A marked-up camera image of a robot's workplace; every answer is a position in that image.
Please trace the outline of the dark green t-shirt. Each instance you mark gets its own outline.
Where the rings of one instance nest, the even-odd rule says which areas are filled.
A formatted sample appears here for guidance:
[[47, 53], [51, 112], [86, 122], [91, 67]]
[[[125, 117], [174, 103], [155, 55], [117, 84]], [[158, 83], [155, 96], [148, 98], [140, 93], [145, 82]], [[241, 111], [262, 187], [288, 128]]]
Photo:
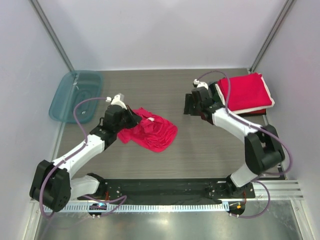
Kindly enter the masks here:
[[220, 95], [217, 92], [215, 92], [212, 95], [212, 99], [214, 100], [215, 103], [223, 103], [221, 98], [220, 98]]

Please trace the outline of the dark red t-shirt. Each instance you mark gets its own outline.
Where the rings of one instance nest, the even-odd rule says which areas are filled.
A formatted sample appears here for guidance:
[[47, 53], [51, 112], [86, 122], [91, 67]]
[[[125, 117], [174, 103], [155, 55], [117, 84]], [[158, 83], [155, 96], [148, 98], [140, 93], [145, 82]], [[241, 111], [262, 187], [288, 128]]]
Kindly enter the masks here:
[[247, 112], [248, 115], [265, 115], [266, 114], [266, 109], [259, 109], [259, 110], [254, 110]]

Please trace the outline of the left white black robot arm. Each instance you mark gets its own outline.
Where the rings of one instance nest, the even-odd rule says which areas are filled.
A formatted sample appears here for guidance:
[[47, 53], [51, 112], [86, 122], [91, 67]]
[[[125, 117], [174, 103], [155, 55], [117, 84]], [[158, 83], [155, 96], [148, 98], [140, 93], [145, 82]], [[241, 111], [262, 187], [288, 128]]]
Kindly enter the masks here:
[[30, 197], [39, 202], [41, 210], [47, 207], [53, 212], [61, 211], [69, 200], [82, 197], [102, 199], [107, 192], [104, 178], [94, 173], [80, 178], [74, 178], [74, 175], [110, 147], [120, 131], [136, 127], [141, 120], [142, 117], [129, 106], [110, 105], [82, 143], [51, 162], [43, 160], [37, 165]]

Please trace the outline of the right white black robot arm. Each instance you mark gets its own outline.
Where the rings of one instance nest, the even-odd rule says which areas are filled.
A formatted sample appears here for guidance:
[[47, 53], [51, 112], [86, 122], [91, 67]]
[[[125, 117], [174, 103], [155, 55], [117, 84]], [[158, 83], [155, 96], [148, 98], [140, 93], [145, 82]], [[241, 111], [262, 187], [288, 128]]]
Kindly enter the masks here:
[[261, 126], [237, 116], [222, 103], [214, 102], [205, 87], [196, 87], [185, 95], [183, 113], [200, 116], [244, 144], [244, 164], [225, 179], [225, 191], [231, 198], [238, 197], [249, 183], [285, 159], [275, 127]]

